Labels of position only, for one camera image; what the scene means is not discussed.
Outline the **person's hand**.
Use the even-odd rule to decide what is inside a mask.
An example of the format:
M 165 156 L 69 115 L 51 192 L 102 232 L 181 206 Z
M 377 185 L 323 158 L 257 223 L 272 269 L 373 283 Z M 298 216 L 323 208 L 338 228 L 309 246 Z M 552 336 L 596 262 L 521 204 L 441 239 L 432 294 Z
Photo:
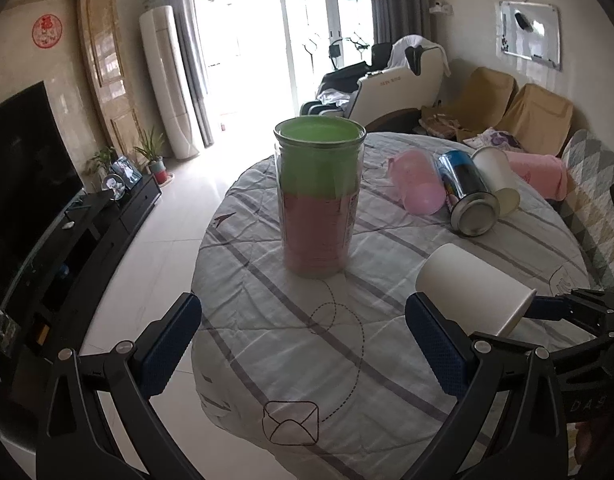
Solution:
M 580 466 L 592 446 L 592 426 L 589 422 L 576 422 L 568 426 L 570 464 Z

